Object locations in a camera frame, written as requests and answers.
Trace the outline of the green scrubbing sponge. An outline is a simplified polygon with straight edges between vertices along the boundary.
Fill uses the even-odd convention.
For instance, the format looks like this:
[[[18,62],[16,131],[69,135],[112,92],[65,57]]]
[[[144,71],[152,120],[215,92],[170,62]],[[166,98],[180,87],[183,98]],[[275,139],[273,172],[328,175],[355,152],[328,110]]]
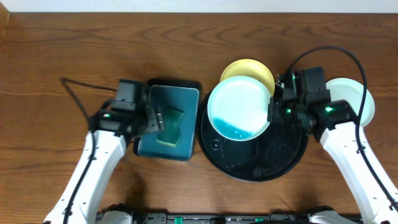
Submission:
[[[180,139],[180,122],[184,113],[175,108],[166,108],[163,112],[165,129],[157,135],[156,142],[170,147],[177,147]]]

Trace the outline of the pale green plate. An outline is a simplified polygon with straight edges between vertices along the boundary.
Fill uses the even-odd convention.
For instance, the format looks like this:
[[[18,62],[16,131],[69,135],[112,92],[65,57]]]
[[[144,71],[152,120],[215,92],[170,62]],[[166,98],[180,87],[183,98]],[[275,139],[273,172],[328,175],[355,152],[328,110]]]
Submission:
[[[347,101],[354,112],[359,115],[363,97],[363,85],[361,83],[349,78],[334,78],[326,82],[326,88],[330,90],[332,101]],[[362,127],[367,126],[371,122],[375,114],[375,109],[374,99],[369,90],[366,90],[364,108],[360,121]]]

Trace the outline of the light blue plate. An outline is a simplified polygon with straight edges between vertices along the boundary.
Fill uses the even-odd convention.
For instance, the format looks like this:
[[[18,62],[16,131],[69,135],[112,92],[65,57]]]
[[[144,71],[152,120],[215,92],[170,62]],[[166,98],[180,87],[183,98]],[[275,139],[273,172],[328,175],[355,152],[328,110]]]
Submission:
[[[271,94],[259,80],[247,76],[228,78],[210,93],[206,110],[212,127],[232,141],[260,136],[267,120]]]

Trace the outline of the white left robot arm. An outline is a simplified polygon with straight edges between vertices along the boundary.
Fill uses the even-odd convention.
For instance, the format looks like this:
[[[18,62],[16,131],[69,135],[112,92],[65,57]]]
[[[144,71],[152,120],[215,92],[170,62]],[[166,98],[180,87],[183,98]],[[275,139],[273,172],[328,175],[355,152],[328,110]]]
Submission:
[[[116,99],[89,116],[70,93],[88,123],[81,157],[59,201],[45,223],[96,223],[99,204],[116,165],[133,140],[160,131],[161,113],[148,104],[146,89],[118,90]]]

